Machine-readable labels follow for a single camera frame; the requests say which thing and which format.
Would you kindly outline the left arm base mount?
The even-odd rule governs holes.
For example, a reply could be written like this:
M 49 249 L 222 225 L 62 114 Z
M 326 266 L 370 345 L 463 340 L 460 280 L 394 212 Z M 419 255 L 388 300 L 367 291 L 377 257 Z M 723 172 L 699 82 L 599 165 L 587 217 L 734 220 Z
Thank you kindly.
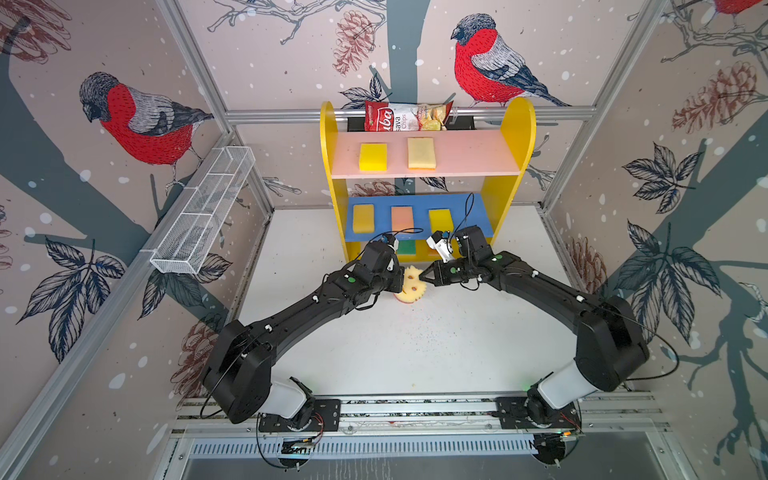
M 266 433 L 320 433 L 336 432 L 339 428 L 341 401 L 337 398 L 308 400 L 289 418 L 266 414 L 260 420 L 259 431 Z

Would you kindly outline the small bright yellow sponge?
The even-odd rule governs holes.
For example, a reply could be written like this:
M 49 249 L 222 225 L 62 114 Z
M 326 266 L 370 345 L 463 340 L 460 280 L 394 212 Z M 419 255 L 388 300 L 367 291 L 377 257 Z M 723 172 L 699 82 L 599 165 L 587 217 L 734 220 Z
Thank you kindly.
M 454 230 L 453 216 L 450 209 L 433 209 L 428 212 L 430 232 L 451 233 Z

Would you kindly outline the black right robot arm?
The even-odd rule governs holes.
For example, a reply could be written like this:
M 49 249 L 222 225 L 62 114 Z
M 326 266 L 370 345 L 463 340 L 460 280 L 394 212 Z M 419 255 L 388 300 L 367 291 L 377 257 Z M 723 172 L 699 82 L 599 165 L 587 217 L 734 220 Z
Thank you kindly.
M 626 300 L 602 300 L 541 273 L 508 251 L 496 253 L 477 226 L 463 228 L 456 236 L 458 258 L 452 256 L 448 233 L 436 231 L 427 238 L 428 247 L 441 259 L 420 275 L 422 281 L 445 286 L 476 280 L 529 302 L 576 337 L 573 360 L 528 389 L 526 409 L 533 422 L 549 424 L 578 399 L 614 391 L 649 359 L 642 325 Z

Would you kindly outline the salmon pink sponge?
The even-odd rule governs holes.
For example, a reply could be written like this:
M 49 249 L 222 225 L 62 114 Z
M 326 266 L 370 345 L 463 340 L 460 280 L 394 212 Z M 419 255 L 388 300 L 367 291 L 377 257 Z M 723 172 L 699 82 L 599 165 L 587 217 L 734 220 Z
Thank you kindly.
M 407 231 L 414 228 L 413 209 L 410 206 L 394 206 L 391 208 L 391 229 Z

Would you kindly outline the yellow rectangular sponge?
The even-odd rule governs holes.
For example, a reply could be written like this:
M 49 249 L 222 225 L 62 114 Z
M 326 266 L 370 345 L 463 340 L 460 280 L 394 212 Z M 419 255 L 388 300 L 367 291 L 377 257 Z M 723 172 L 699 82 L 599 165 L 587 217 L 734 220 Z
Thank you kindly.
M 352 230 L 356 235 L 375 232 L 375 207 L 373 204 L 353 206 Z

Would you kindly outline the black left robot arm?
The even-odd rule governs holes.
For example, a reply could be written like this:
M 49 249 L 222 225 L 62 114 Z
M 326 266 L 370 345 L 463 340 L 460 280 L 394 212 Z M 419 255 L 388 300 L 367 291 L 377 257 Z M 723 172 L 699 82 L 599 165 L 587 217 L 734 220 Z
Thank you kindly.
M 292 377 L 272 379 L 272 368 L 289 349 L 328 322 L 372 308 L 381 293 L 402 290 L 405 270 L 391 233 L 369 242 L 357 257 L 323 277 L 319 287 L 286 309 L 261 321 L 227 324 L 200 376 L 219 412 L 233 424 L 255 414 L 275 415 L 296 429 L 313 418 L 315 397 Z

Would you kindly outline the green scouring sponge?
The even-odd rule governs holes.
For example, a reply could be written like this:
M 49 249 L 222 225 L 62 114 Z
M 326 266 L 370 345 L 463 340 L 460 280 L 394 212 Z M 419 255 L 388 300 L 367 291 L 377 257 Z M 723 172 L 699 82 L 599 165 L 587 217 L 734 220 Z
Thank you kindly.
M 414 256 L 416 254 L 416 243 L 414 240 L 400 241 L 397 252 L 399 255 Z

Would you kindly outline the cream beige sponge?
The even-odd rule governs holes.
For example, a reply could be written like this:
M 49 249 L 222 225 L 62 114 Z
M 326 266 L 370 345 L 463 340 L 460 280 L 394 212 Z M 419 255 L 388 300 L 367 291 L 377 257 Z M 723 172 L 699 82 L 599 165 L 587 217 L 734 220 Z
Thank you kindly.
M 435 170 L 437 166 L 434 139 L 428 137 L 407 140 L 407 165 L 412 170 Z

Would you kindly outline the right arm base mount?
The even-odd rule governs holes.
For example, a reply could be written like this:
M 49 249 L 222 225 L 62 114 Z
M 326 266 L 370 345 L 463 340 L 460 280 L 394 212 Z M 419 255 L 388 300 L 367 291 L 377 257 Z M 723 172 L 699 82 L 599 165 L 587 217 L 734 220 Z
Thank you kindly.
M 551 408 L 543 400 L 524 396 L 502 396 L 494 399 L 496 413 L 503 430 L 560 429 L 580 430 L 581 418 L 576 405 Z

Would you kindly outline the smiley face sponge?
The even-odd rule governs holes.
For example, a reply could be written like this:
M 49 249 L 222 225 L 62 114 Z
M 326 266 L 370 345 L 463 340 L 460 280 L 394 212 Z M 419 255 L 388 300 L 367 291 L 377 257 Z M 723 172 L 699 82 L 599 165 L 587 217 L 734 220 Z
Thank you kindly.
M 398 301 L 412 304 L 424 296 L 427 290 L 427 283 L 419 278 L 421 273 L 422 270 L 415 266 L 408 266 L 405 269 L 402 290 L 394 294 Z

